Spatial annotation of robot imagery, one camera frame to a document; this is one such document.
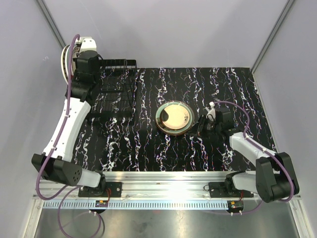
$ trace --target black and white marble countertop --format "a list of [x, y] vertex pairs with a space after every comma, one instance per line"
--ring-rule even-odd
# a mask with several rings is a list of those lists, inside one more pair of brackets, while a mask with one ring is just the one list
[[[141, 68], [137, 73], [134, 120], [83, 123], [73, 151], [73, 162], [103, 171], [245, 171], [254, 166], [224, 144], [188, 134], [169, 136], [156, 128], [155, 113], [168, 101], [188, 104], [206, 114], [210, 101], [243, 106], [251, 123], [248, 133], [275, 149], [272, 135], [249, 68]], [[245, 115], [231, 107], [236, 125]]]

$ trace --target black dish rack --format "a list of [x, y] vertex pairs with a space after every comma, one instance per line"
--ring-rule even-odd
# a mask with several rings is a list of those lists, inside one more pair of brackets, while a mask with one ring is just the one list
[[137, 62], [134, 59], [101, 60], [101, 92], [89, 118], [131, 118], [135, 100]]

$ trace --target white wall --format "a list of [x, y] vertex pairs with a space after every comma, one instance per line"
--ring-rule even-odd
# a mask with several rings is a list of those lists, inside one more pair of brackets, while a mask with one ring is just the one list
[[277, 147], [292, 157], [317, 236], [317, 1], [298, 0], [255, 73]]
[[62, 111], [61, 49], [34, 0], [0, 2], [0, 233], [21, 237], [35, 189], [33, 153]]
[[251, 67], [287, 0], [45, 0], [67, 42], [140, 67]]

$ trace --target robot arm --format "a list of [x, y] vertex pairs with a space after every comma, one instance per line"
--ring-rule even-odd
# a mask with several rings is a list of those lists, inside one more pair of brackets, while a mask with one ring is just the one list
[[[67, 47], [62, 53], [62, 71], [65, 69], [67, 58]], [[96, 43], [92, 38], [83, 37], [76, 41], [73, 54], [72, 83], [70, 97], [70, 111], [66, 115], [67, 98], [64, 102], [64, 108], [55, 129], [55, 132], [43, 150], [41, 155], [34, 154], [32, 164], [40, 171], [40, 168], [46, 159], [46, 155], [54, 149], [53, 154], [46, 165], [42, 178], [70, 186], [87, 186], [96, 188], [96, 191], [105, 191], [105, 177], [100, 172], [93, 172], [83, 169], [80, 165], [71, 163], [72, 151], [80, 127], [90, 112], [96, 97], [100, 92], [99, 84], [99, 55], [96, 52]], [[66, 71], [63, 71], [64, 78], [68, 78]], [[63, 126], [64, 118], [68, 117], [61, 133], [60, 140], [56, 147], [53, 146], [60, 129]]]
[[210, 106], [211, 110], [207, 114], [208, 122], [204, 122], [206, 119], [201, 118], [201, 123], [205, 125], [199, 127], [200, 131], [197, 134], [201, 134], [203, 128], [205, 130], [209, 128], [209, 131], [216, 132], [224, 143], [242, 154], [256, 167], [255, 174], [234, 172], [227, 175], [225, 186], [229, 193], [240, 190], [250, 191], [257, 193], [264, 202], [272, 202], [289, 196], [291, 186], [285, 173], [265, 151], [279, 160], [293, 182], [294, 195], [299, 193], [299, 185], [288, 154], [276, 153], [251, 138], [246, 139], [243, 132], [235, 128], [231, 111], [228, 108], [215, 109], [212, 102]]

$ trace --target purple cable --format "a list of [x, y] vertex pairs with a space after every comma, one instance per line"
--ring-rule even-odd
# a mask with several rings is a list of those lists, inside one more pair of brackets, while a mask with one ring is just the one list
[[[247, 129], [249, 128], [249, 125], [250, 125], [250, 118], [249, 118], [249, 115], [248, 113], [239, 105], [235, 104], [235, 103], [232, 103], [232, 102], [227, 102], [227, 101], [217, 101], [217, 102], [214, 102], [214, 104], [221, 104], [221, 103], [224, 103], [224, 104], [231, 104], [231, 105], [234, 105], [236, 106], [237, 108], [239, 108], [246, 116], [247, 116], [247, 125], [246, 127], [244, 128], [244, 131], [243, 131], [243, 136], [244, 138], [249, 141], [252, 145], [254, 145], [255, 147], [257, 147], [259, 150], [263, 150], [263, 147], [259, 146], [258, 144], [256, 144], [254, 141], [252, 141], [249, 137], [247, 137]], [[291, 177], [289, 176], [287, 170], [284, 168], [284, 166], [281, 164], [281, 162], [279, 162], [279, 160], [273, 155], [271, 154], [270, 152], [268, 151], [264, 151], [264, 153], [266, 153], [267, 155], [269, 155], [272, 159], [274, 159], [274, 161], [279, 165], [279, 167], [281, 168], [281, 170], [284, 172], [289, 184], [290, 184], [290, 187], [291, 187], [291, 191], [290, 191], [290, 195], [287, 199], [281, 199], [280, 201], [282, 202], [289, 202], [293, 196], [294, 196], [294, 185], [293, 185], [293, 182], [292, 182], [292, 179]]]
[[[67, 234], [66, 231], [64, 231], [63, 226], [61, 225], [61, 222], [60, 222], [60, 208], [61, 208], [61, 206], [62, 206], [64, 200], [66, 199], [66, 197], [67, 197], [72, 191], [75, 191], [75, 190], [78, 189], [78, 188], [79, 188], [79, 187], [74, 187], [73, 189], [71, 189], [71, 190], [64, 196], [64, 198], [61, 200], [61, 202], [60, 202], [60, 204], [59, 204], [59, 206], [58, 206], [58, 210], [57, 210], [57, 221], [58, 221], [59, 229], [60, 229], [61, 232], [64, 234], [64, 236], [66, 236], [66, 237], [68, 237], [68, 238], [74, 238], [74, 237], [71, 237], [69, 234]], [[95, 214], [96, 214], [96, 215], [98, 216], [98, 218], [99, 218], [99, 225], [98, 225], [98, 228], [97, 228], [96, 232], [95, 232], [90, 238], [94, 238], [94, 237], [98, 234], [98, 232], [99, 232], [99, 230], [100, 230], [100, 228], [101, 228], [101, 221], [102, 221], [101, 216], [100, 216], [98, 213], [95, 213]]]
[[[69, 54], [68, 54], [68, 87], [67, 87], [67, 107], [66, 107], [66, 115], [69, 115], [69, 107], [70, 107], [70, 92], [71, 92], [71, 61], [72, 61], [72, 56], [73, 56], [73, 49], [74, 49], [74, 46], [75, 46], [75, 41], [76, 39], [79, 39], [80, 38], [80, 35], [77, 34], [71, 44], [70, 44], [70, 47], [69, 47]], [[57, 197], [67, 186], [65, 185], [64, 187], [62, 187], [55, 195], [53, 195], [52, 197], [44, 197], [41, 192], [40, 192], [40, 180], [41, 180], [41, 176], [42, 176], [42, 173], [45, 169], [45, 166], [47, 165], [47, 163], [49, 162], [53, 152], [54, 152], [54, 148], [57, 146], [58, 144], [58, 141], [60, 139], [60, 136], [64, 130], [64, 127], [66, 125], [66, 122], [67, 122], [67, 119], [68, 117], [65, 117], [64, 118], [64, 121], [60, 127], [60, 130], [58, 132], [58, 135], [56, 137], [56, 140], [53, 144], [53, 148], [51, 149], [51, 151], [49, 152], [49, 154], [47, 155], [46, 159], [44, 160], [44, 163], [42, 164], [41, 168], [40, 168], [40, 171], [39, 171], [39, 174], [36, 178], [36, 185], [35, 185], [35, 190], [36, 190], [36, 193], [38, 195], [39, 198], [41, 198], [42, 200], [51, 200], [55, 197]]]

